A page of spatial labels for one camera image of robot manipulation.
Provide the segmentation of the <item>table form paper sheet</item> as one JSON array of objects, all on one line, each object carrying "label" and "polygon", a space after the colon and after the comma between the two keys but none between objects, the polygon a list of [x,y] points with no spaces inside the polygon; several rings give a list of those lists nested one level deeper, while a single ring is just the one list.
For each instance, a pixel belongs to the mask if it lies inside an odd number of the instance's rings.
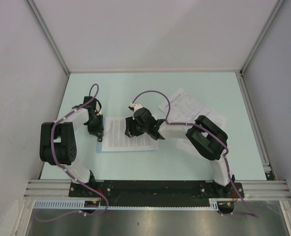
[{"label": "table form paper sheet", "polygon": [[194,123],[200,115],[203,115],[221,129],[225,129],[227,126],[227,116],[212,110],[182,88],[179,88],[172,95],[167,96],[167,98],[171,105],[168,122]]}]

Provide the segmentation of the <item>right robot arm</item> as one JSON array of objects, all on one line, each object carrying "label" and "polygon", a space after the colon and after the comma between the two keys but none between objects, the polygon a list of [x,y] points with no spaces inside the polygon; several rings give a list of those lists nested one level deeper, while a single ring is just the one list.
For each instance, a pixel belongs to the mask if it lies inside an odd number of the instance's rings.
[{"label": "right robot arm", "polygon": [[178,138],[188,140],[202,158],[210,162],[214,178],[213,186],[220,197],[233,191],[234,178],[230,172],[226,155],[227,134],[206,116],[200,115],[194,123],[168,122],[155,119],[147,108],[132,104],[133,115],[125,119],[125,135],[132,138],[148,134],[154,140]]}]

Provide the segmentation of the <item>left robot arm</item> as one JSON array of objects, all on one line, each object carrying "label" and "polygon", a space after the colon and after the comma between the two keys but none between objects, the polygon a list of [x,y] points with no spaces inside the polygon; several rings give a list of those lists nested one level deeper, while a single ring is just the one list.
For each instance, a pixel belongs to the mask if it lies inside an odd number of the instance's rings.
[{"label": "left robot arm", "polygon": [[93,96],[84,97],[83,104],[74,106],[67,115],[57,121],[41,125],[39,156],[43,162],[62,169],[73,182],[80,184],[85,196],[96,193],[94,174],[76,161],[75,131],[86,126],[90,135],[101,142],[104,135],[104,118],[100,101]]}]

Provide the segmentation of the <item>blue clipboard folder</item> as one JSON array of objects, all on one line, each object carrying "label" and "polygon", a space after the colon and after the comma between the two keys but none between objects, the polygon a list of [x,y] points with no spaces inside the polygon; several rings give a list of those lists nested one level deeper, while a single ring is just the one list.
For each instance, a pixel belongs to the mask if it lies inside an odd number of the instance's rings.
[{"label": "blue clipboard folder", "polygon": [[97,141],[97,144],[96,144],[96,152],[97,153],[102,152],[102,144],[103,144],[103,141],[101,141],[101,142]]}]

